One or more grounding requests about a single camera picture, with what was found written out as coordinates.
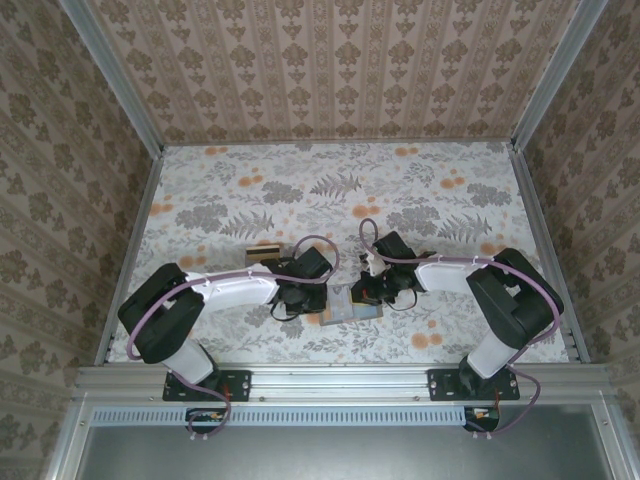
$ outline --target patterned wallpaper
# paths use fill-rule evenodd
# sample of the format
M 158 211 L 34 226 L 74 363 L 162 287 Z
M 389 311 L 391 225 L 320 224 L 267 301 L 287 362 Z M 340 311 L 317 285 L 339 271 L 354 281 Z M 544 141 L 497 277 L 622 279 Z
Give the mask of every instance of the patterned wallpaper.
M 578 0 L 90 0 L 165 143 L 508 137 Z
M 609 2 L 525 153 L 590 353 L 640 440 L 640 2 Z
M 57 2 L 0 2 L 0 478 L 37 478 L 93 362 L 150 160 Z

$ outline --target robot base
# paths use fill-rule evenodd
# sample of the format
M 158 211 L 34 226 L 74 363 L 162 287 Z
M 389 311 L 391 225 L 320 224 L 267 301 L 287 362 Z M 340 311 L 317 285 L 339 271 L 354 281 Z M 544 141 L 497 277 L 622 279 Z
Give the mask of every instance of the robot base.
M 212 388 L 221 395 L 227 395 L 231 402 L 248 402 L 251 393 L 251 370 L 219 370 L 213 384 L 208 385 L 208 379 L 200 385 Z M 167 373 L 162 391 L 165 402 L 218 402 L 211 395 L 185 387 L 172 374 Z
M 518 380 L 512 372 L 502 369 L 490 380 L 486 386 L 475 394 L 460 381 L 460 370 L 457 368 L 438 368 L 427 370 L 429 379 L 429 394 L 432 402 L 454 400 L 487 400 L 495 401 L 496 391 L 500 400 L 519 400 L 520 390 Z

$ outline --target aluminum frame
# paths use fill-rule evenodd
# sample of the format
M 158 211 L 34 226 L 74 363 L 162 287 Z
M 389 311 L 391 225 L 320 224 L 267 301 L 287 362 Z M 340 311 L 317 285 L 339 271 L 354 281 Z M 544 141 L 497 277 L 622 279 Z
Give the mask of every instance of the aluminum frame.
M 491 403 L 432 402 L 429 398 L 427 370 L 452 367 L 455 365 L 221 365 L 223 369 L 252 370 L 251 397 L 243 405 L 257 408 L 386 406 L 402 409 L 408 406 L 473 406 Z M 614 478 L 637 478 L 629 476 L 634 471 L 637 473 L 637 465 L 634 464 L 633 455 L 623 448 L 625 432 L 619 430 L 615 410 L 612 410 L 615 408 L 615 391 L 609 382 L 606 366 L 564 363 L 523 364 L 519 368 L 540 381 L 542 393 L 539 404 L 591 405 L 599 421 L 601 438 Z M 45 478 L 67 480 L 76 477 L 95 408 L 219 406 L 212 402 L 185 404 L 162 401 L 165 376 L 166 369 L 158 365 L 113 364 L 81 368 L 71 408 Z M 524 405 L 534 391 L 531 382 L 521 379 L 521 399 L 504 403 Z
M 531 100 L 513 132 L 516 150 L 527 146 L 562 82 L 602 14 L 607 0 L 583 0 L 542 74 Z
M 186 427 L 190 407 L 94 407 L 90 427 Z M 467 422 L 464 407 L 434 407 L 411 405 L 388 406 L 331 406 L 278 407 L 274 405 L 234 406 L 229 424 L 240 427 L 364 427 L 364 426 L 463 426 Z M 210 426 L 206 421 L 194 420 L 194 426 Z
M 118 276 L 118 283 L 116 289 L 113 292 L 113 299 L 109 306 L 109 312 L 107 313 L 107 321 L 102 331 L 102 337 L 100 338 L 100 344 L 98 345 L 98 351 L 96 352 L 94 365 L 102 365 L 105 362 L 107 353 L 113 335 L 118 328 L 118 308 L 124 303 L 127 295 L 127 289 L 129 288 L 129 282 L 131 282 L 131 275 L 133 275 L 133 269 L 136 266 L 136 257 L 138 256 L 138 249 L 142 243 L 142 236 L 144 234 L 144 228 L 147 225 L 147 219 L 149 218 L 149 211 L 151 210 L 151 204 L 153 203 L 153 196 L 156 193 L 158 182 L 160 181 L 160 174 L 162 173 L 162 165 L 164 159 L 162 157 L 154 160 L 149 172 L 149 178 L 140 200 L 140 208 L 138 209 L 138 216 L 136 222 L 133 224 L 133 230 L 131 231 L 131 238 L 129 239 L 129 246 L 122 262 L 122 269 Z
M 560 298 L 564 302 L 564 313 L 562 314 L 562 330 L 563 335 L 568 332 L 568 335 L 564 337 L 565 344 L 567 344 L 567 350 L 570 349 L 571 343 L 575 346 L 577 359 L 581 362 L 590 362 L 589 352 L 587 350 L 587 344 L 582 336 L 580 330 L 580 324 L 578 323 L 578 317 L 576 316 L 575 309 L 573 308 L 573 302 L 569 295 L 569 289 L 565 282 L 560 262 L 553 248 L 553 242 L 551 241 L 551 235 L 547 228 L 547 223 L 544 220 L 544 214 L 542 213 L 542 207 L 536 194 L 535 186 L 527 162 L 522 151 L 515 151 L 513 148 L 509 149 L 509 156 L 511 158 L 511 165 L 518 182 L 518 188 L 520 189 L 520 195 L 522 197 L 522 203 L 524 205 L 527 218 L 529 219 L 529 225 L 531 227 L 531 233 L 540 255 L 540 264 L 544 271 L 544 276 L 549 284 L 558 292 Z
M 157 159 L 162 152 L 162 134 L 153 123 L 135 87 L 127 79 L 126 68 L 114 55 L 109 40 L 100 28 L 100 23 L 91 12 L 88 2 L 60 0 L 80 38 L 87 46 L 91 57 L 100 67 L 107 83 L 113 90 L 127 117 L 151 158 Z

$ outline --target fern print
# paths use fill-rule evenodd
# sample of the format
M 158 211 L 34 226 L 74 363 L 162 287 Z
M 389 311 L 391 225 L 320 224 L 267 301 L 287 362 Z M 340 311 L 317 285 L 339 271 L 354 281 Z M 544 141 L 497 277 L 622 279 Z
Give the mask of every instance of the fern print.
M 429 203 L 429 199 L 426 197 L 412 197 L 412 196 L 407 196 L 403 199 L 403 204 L 406 204 L 407 206 L 409 205 L 416 205 L 416 206 L 422 206 L 422 205 L 426 205 Z
M 349 344 L 340 338 L 326 338 L 323 337 L 317 342 L 307 342 L 302 347 L 304 350 L 310 350 L 312 352 L 338 352 L 341 349 L 347 348 Z
M 349 163 L 349 167 L 362 171 L 367 170 L 369 172 L 373 172 L 378 168 L 382 168 L 385 163 L 391 160 L 390 156 L 375 156 L 375 157 L 367 157 L 364 155 L 351 155 L 351 159 L 354 163 Z
M 367 179 L 367 190 L 378 196 L 393 195 L 407 198 L 411 195 L 413 184 L 405 182 L 399 177 L 393 178 L 387 175 L 373 176 Z
M 350 191 L 355 192 L 358 188 L 362 188 L 358 177 L 353 178 L 353 174 L 350 173 L 349 178 L 347 178 L 346 175 L 338 173 L 335 177 L 327 175 L 319 180 L 316 186 L 311 189 L 311 193 L 334 198 L 341 196 L 342 200 L 344 200 L 347 193 Z
M 339 160 L 344 157 L 345 152 L 338 150 L 327 150 L 324 152 L 316 152 L 311 157 L 313 160 L 321 159 L 321 160 Z
M 404 173 L 402 178 L 407 182 L 420 180 L 425 187 L 428 187 L 431 185 L 431 181 L 434 177 L 435 173 L 433 173 L 433 168 L 431 168 L 430 165 L 411 162 L 409 169 Z
M 232 163 L 216 162 L 213 169 L 204 176 L 205 180 L 219 181 L 222 185 L 227 185 L 236 175 L 236 166 Z
M 459 206 L 463 208 L 476 208 L 476 206 L 466 198 L 458 198 L 458 197 L 447 198 L 447 197 L 436 195 L 435 197 L 433 197 L 433 199 L 436 200 L 437 202 L 447 202 L 449 205 L 455 205 L 457 207 Z
M 273 166 L 273 173 L 281 178 L 289 178 L 302 173 L 320 176 L 324 170 L 325 166 L 322 162 L 313 162 L 311 159 L 301 160 L 296 156 L 281 158 L 278 160 L 278 163 Z
M 459 242 L 462 242 L 462 239 L 464 239 L 465 243 L 469 243 L 470 239 L 475 241 L 481 234 L 487 234 L 493 230 L 487 223 L 487 219 L 482 220 L 477 213 L 476 218 L 466 213 L 462 215 L 464 218 L 452 215 L 451 218 L 445 222 L 444 226 L 440 228 L 438 236 Z
M 246 240 L 249 237 L 256 238 L 260 232 L 269 231 L 274 226 L 273 219 L 271 215 L 267 217 L 267 212 L 262 216 L 256 212 L 249 212 L 249 214 L 240 212 L 220 229 L 220 233 L 231 237 L 244 237 Z
M 246 352 L 251 352 L 254 348 L 260 349 L 265 347 L 266 345 L 272 345 L 273 343 L 282 342 L 281 338 L 276 337 L 275 335 L 262 336 L 258 335 L 255 338 L 247 338 L 240 344 L 237 348 L 238 350 L 244 350 Z
M 230 193 L 229 198 L 231 200 L 239 200 L 251 207 L 260 207 L 263 205 L 262 197 L 251 195 L 250 193 Z
M 334 228 L 340 225 L 343 222 L 342 203 L 337 200 L 326 202 L 325 200 L 309 204 L 309 211 L 298 213 L 296 220 L 310 230 Z

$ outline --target purple cable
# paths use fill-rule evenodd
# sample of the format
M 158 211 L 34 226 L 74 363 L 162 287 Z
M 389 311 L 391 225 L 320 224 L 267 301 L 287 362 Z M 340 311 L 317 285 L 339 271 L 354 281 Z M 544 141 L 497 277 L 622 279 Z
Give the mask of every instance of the purple cable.
M 135 342 L 136 337 L 138 336 L 138 334 L 140 333 L 140 331 L 144 328 L 144 326 L 146 325 L 146 323 L 149 321 L 149 319 L 151 318 L 151 316 L 156 312 L 156 310 L 158 310 L 158 308 L 160 308 L 160 306 L 162 306 L 164 304 L 164 302 L 166 302 L 167 300 L 169 300 L 170 298 L 172 298 L 174 295 L 176 295 L 177 293 L 181 292 L 182 290 L 186 290 L 187 288 L 190 288 L 194 285 L 200 285 L 206 282 L 212 282 L 214 280 L 226 280 L 228 278 L 243 278 L 243 277 L 258 277 L 258 278 L 275 278 L 277 280 L 288 280 L 288 281 L 292 281 L 292 282 L 297 282 L 297 283 L 307 283 L 307 284 L 313 284 L 313 283 L 324 283 L 327 280 L 329 280 L 333 274 L 336 273 L 336 271 L 338 270 L 338 267 L 340 267 L 340 252 L 338 251 L 338 246 L 333 243 L 331 240 L 329 240 L 326 237 L 323 237 L 321 235 L 307 235 L 306 237 L 301 238 L 298 243 L 296 243 L 296 245 L 293 247 L 293 254 L 292 256 L 295 256 L 296 252 L 298 251 L 298 248 L 300 248 L 300 245 L 303 242 L 306 242 L 307 240 L 311 239 L 311 238 L 317 238 L 320 240 L 323 240 L 325 242 L 327 242 L 331 248 L 333 249 L 335 255 L 336 255 L 336 263 L 332 266 L 331 270 L 329 271 L 329 273 L 327 273 L 326 275 L 323 275 L 319 278 L 297 278 L 297 277 L 290 277 L 288 275 L 278 275 L 275 273 L 267 273 L 267 272 L 250 272 L 250 271 L 242 271 L 242 272 L 229 272 L 229 273 L 219 273 L 219 274 L 213 274 L 213 275 L 209 275 L 207 277 L 204 278 L 198 278 L 195 280 L 190 280 L 188 282 L 182 283 L 176 287 L 174 287 L 173 289 L 171 289 L 169 292 L 167 292 L 166 294 L 164 294 L 162 297 L 160 297 L 152 306 L 149 310 L 147 310 L 147 312 L 142 316 L 142 318 L 140 319 L 140 321 L 138 322 L 138 324 L 136 325 L 136 327 L 133 329 L 133 331 L 131 332 L 131 335 L 129 337 L 129 342 L 127 343 L 127 356 L 131 359 L 131 360 L 140 360 L 140 355 L 136 355 L 135 353 L 133 353 L 133 345 Z M 229 400 L 224 396 L 224 395 L 220 395 L 218 392 L 211 390 L 209 388 L 205 388 L 205 387 L 200 387 L 198 385 L 195 385 L 191 382 L 189 382 L 187 379 L 185 379 L 182 375 L 180 375 L 177 372 L 171 372 L 173 374 L 174 377 L 176 377 L 184 386 L 186 386 L 187 388 L 191 388 L 192 390 L 196 390 L 198 392 L 202 392 L 202 393 L 207 393 L 209 395 L 214 396 L 215 398 L 218 398 L 220 400 L 222 400 L 225 405 L 226 405 L 226 413 L 224 418 L 222 419 L 222 421 L 220 422 L 220 424 L 215 427 L 209 434 L 207 435 L 217 435 L 218 433 L 220 433 L 220 431 L 224 428 L 224 426 L 226 425 L 226 423 L 229 421 L 229 417 L 231 416 L 231 402 L 229 402 Z M 193 421 L 195 418 L 199 417 L 200 415 L 203 415 L 204 412 L 199 412 L 196 413 L 194 415 L 192 415 L 189 418 L 189 423 L 187 424 L 187 429 L 189 430 L 189 433 L 191 434 L 195 434 L 195 432 L 193 431 Z
M 531 375 L 527 375 L 526 373 L 522 373 L 520 370 L 516 370 L 511 365 L 507 366 L 507 368 L 509 370 L 511 370 L 513 373 L 515 373 L 516 375 L 518 375 L 519 377 L 524 377 L 527 380 L 533 382 L 535 384 L 535 386 L 536 386 L 536 393 L 533 394 L 533 396 L 531 397 L 531 401 L 527 404 L 527 406 L 524 408 L 524 410 L 522 412 L 520 412 L 520 415 L 518 415 L 515 418 L 515 420 L 513 420 L 511 423 L 509 423 L 506 427 L 499 428 L 498 430 L 494 430 L 493 432 L 487 432 L 480 425 L 478 425 L 478 424 L 476 424 L 474 422 L 470 422 L 469 420 L 467 420 L 467 424 L 469 424 L 473 428 L 476 428 L 476 429 L 479 430 L 476 433 L 478 433 L 480 435 L 484 435 L 485 437 L 490 437 L 490 436 L 494 436 L 494 435 L 500 435 L 502 433 L 507 433 L 509 430 L 511 430 L 513 427 L 515 427 L 516 424 L 520 420 L 522 420 L 529 413 L 529 411 L 533 408 L 535 403 L 538 401 L 538 397 L 540 396 L 540 390 L 542 390 L 542 386 L 540 385 L 540 382 L 536 378 L 532 377 Z
M 490 260 L 488 258 L 438 256 L 437 258 L 414 258 L 414 259 L 409 259 L 409 260 L 402 260 L 402 259 L 397 259 L 397 258 L 385 257 L 384 255 L 380 255 L 377 251 L 375 251 L 374 248 L 369 243 L 367 243 L 367 241 L 365 240 L 365 238 L 364 238 L 364 226 L 367 223 L 370 223 L 371 225 L 373 225 L 373 232 L 374 232 L 374 237 L 375 237 L 374 241 L 378 239 L 378 225 L 376 225 L 376 222 L 373 219 L 365 218 L 364 220 L 362 220 L 362 222 L 360 222 L 360 228 L 359 228 L 360 242 L 362 243 L 364 248 L 369 253 L 371 253 L 372 255 L 374 255 L 374 256 L 376 256 L 378 258 L 381 258 L 382 260 L 385 260 L 386 262 L 389 262 L 389 263 L 403 263 L 403 264 L 407 264 L 407 263 L 409 263 L 409 264 L 411 264 L 411 263 L 440 263 L 440 262 L 442 262 L 442 263 L 476 263 L 476 264 L 479 264 L 479 265 L 490 265 L 492 267 L 499 268 L 499 269 L 501 269 L 501 270 L 503 270 L 505 272 L 510 273 L 511 275 L 514 275 L 514 276 L 524 280 L 534 290 L 536 290 L 542 296 L 542 298 L 544 298 L 545 301 L 549 304 L 549 307 L 551 308 L 551 312 L 553 313 L 553 324 L 551 325 L 550 329 L 548 329 L 544 333 L 541 333 L 536 338 L 531 340 L 531 342 L 529 342 L 528 345 L 525 345 L 519 352 L 517 352 L 513 357 L 511 357 L 511 359 L 509 360 L 508 363 L 515 362 L 518 358 L 520 358 L 520 356 L 524 352 L 526 352 L 527 348 L 529 348 L 534 343 L 538 343 L 538 342 L 541 342 L 542 340 L 544 340 L 546 338 L 549 338 L 560 327 L 560 311 L 558 310 L 558 307 L 555 304 L 555 302 L 553 301 L 553 299 L 551 298 L 551 296 L 546 292 L 546 290 L 544 288 L 542 288 L 542 286 L 538 282 L 536 282 L 533 278 L 529 277 L 528 275 L 520 272 L 519 270 L 516 270 L 515 268 L 509 267 L 508 265 L 503 265 L 500 262 L 495 262 L 495 261 Z M 535 385 L 536 385 L 536 393 L 533 395 L 533 397 L 531 397 L 531 401 L 526 406 L 524 411 L 522 413 L 520 413 L 520 415 L 518 415 L 513 422 L 509 423 L 506 427 L 502 427 L 502 428 L 500 428 L 498 430 L 495 430 L 494 432 L 491 432 L 491 435 L 496 435 L 496 434 L 504 433 L 504 432 L 507 432 L 507 431 L 511 430 L 520 420 L 522 420 L 522 418 L 527 413 L 529 413 L 529 411 L 533 408 L 534 404 L 538 400 L 538 397 L 540 396 L 541 386 L 540 386 L 540 382 L 538 382 L 538 380 L 536 380 L 535 378 L 533 378 L 530 375 L 527 375 L 525 373 L 522 373 L 522 372 L 516 370 L 511 365 L 507 365 L 507 368 L 509 370 L 511 370 L 513 373 L 515 373 L 516 375 L 524 377 L 527 380 L 530 380 L 531 382 L 535 383 Z M 475 425 L 472 422 L 467 422 L 467 423 L 469 423 L 473 427 L 476 427 L 476 428 L 482 430 L 480 427 L 478 427 L 477 425 Z M 485 435 L 489 435 L 488 432 L 480 432 L 480 433 L 483 433 Z
M 364 225 L 367 224 L 367 223 L 370 223 L 370 224 L 373 225 L 375 240 L 378 239 L 378 226 L 376 225 L 376 222 L 373 221 L 373 219 L 371 219 L 371 218 L 365 218 L 364 220 L 362 220 L 362 222 L 360 222 L 360 228 L 359 228 L 360 242 L 362 243 L 364 248 L 369 253 L 371 253 L 372 255 L 374 255 L 374 256 L 376 256 L 378 258 L 381 258 L 382 260 L 385 260 L 386 262 L 389 262 L 389 263 L 403 263 L 403 264 L 407 264 L 407 263 L 408 264 L 413 264 L 413 263 L 476 263 L 476 264 L 479 264 L 479 265 L 490 265 L 492 267 L 496 267 L 496 268 L 499 268 L 501 270 L 504 270 L 505 272 L 508 272 L 511 275 L 524 280 L 534 290 L 536 290 L 542 296 L 542 298 L 544 298 L 545 301 L 549 304 L 549 307 L 551 308 L 551 312 L 553 313 L 553 324 L 551 325 L 551 328 L 549 330 L 547 330 L 546 332 L 538 335 L 531 342 L 529 342 L 528 345 L 526 345 L 524 348 L 522 348 L 522 350 L 520 350 L 518 353 L 516 353 L 509 360 L 509 362 L 514 362 L 515 360 L 520 358 L 520 356 L 526 351 L 526 349 L 529 346 L 533 345 L 534 343 L 538 343 L 538 342 L 540 342 L 540 341 L 542 341 L 542 340 L 544 340 L 546 338 L 549 338 L 551 335 L 553 335 L 555 333 L 555 331 L 560 326 L 560 311 L 558 310 L 558 307 L 556 306 L 556 304 L 553 301 L 553 299 L 551 298 L 551 296 L 546 292 L 546 290 L 544 288 L 542 288 L 542 286 L 540 286 L 540 284 L 538 282 L 536 282 L 530 276 L 522 273 L 521 271 L 516 270 L 515 268 L 512 268 L 512 267 L 510 267 L 508 265 L 503 265 L 502 263 L 495 262 L 495 261 L 490 260 L 488 258 L 445 257 L 445 256 L 440 255 L 440 256 L 438 256 L 436 258 L 434 258 L 434 257 L 432 257 L 432 258 L 413 258 L 413 259 L 408 259 L 408 260 L 402 260 L 402 259 L 399 259 L 399 258 L 385 257 L 384 255 L 380 255 L 377 251 L 375 251 L 374 248 L 371 246 L 371 244 L 367 243 L 367 241 L 365 240 L 365 238 L 364 238 Z
M 214 273 L 214 274 L 209 275 L 207 277 L 197 278 L 195 280 L 190 280 L 188 282 L 181 283 L 180 285 L 178 285 L 177 287 L 174 287 L 173 289 L 171 289 L 167 293 L 165 293 L 162 297 L 160 297 L 151 306 L 151 308 L 149 310 L 147 310 L 147 312 L 142 316 L 142 318 L 140 319 L 140 321 L 138 322 L 136 327 L 131 332 L 131 336 L 129 337 L 129 342 L 127 343 L 127 356 L 131 360 L 140 360 L 142 358 L 142 357 L 140 357 L 140 355 L 136 355 L 135 353 L 133 353 L 133 345 L 134 345 L 135 339 L 138 336 L 138 334 L 140 333 L 140 331 L 144 328 L 144 326 L 149 321 L 151 316 L 156 312 L 156 310 L 158 310 L 158 308 L 160 308 L 164 304 L 164 302 L 166 302 L 167 300 L 169 300 L 175 294 L 181 292 L 182 290 L 186 290 L 187 288 L 193 287 L 195 285 L 201 285 L 203 283 L 212 282 L 212 281 L 216 281 L 216 280 L 226 280 L 226 279 L 229 279 L 229 278 L 245 278 L 245 277 L 275 278 L 275 279 L 278 279 L 278 280 L 288 280 L 288 281 L 291 281 L 291 282 L 308 283 L 308 284 L 326 282 L 327 280 L 329 280 L 333 276 L 333 274 L 340 267 L 340 252 L 338 252 L 337 245 L 335 243 L 333 243 L 331 240 L 329 240 L 328 238 L 321 237 L 320 235 L 308 235 L 308 236 L 300 239 L 300 241 L 296 244 L 296 246 L 294 247 L 294 253 L 295 253 L 295 251 L 298 250 L 298 248 L 299 248 L 299 246 L 300 246 L 300 244 L 302 242 L 305 242 L 305 241 L 309 240 L 310 238 L 319 238 L 321 240 L 326 241 L 331 246 L 331 248 L 333 248 L 333 251 L 336 254 L 336 263 L 331 268 L 329 273 L 327 273 L 326 275 L 323 275 L 322 277 L 319 277 L 319 278 L 297 278 L 297 277 L 290 277 L 288 275 L 278 275 L 276 273 L 267 273 L 267 272 L 252 272 L 252 273 L 250 273 L 250 271 L 242 271 L 242 272 L 229 272 L 229 273 L 218 273 L 218 274 Z
M 229 401 L 229 399 L 227 397 L 225 397 L 224 395 L 219 394 L 215 390 L 211 390 L 210 388 L 200 387 L 198 385 L 195 385 L 195 384 L 189 382 L 186 378 L 184 378 L 179 373 L 176 373 L 176 372 L 172 371 L 171 374 L 174 377 L 176 377 L 180 381 L 180 383 L 182 383 L 185 387 L 190 388 L 192 390 L 196 390 L 198 392 L 207 393 L 209 395 L 214 396 L 218 400 L 222 400 L 224 402 L 225 407 L 226 407 L 226 412 L 224 414 L 224 417 L 222 418 L 220 423 L 211 432 L 207 433 L 207 435 L 212 437 L 212 436 L 217 435 L 218 433 L 220 433 L 220 431 L 224 428 L 224 426 L 229 421 L 229 418 L 231 417 L 231 402 Z M 198 418 L 198 417 L 200 417 L 202 415 L 205 415 L 205 414 L 206 414 L 205 411 L 200 411 L 200 412 L 194 413 L 193 415 L 191 415 L 191 417 L 189 417 L 189 423 L 187 424 L 187 430 L 189 430 L 189 433 L 191 433 L 193 435 L 198 435 L 198 434 L 196 434 L 196 432 L 193 431 L 193 421 L 196 418 Z

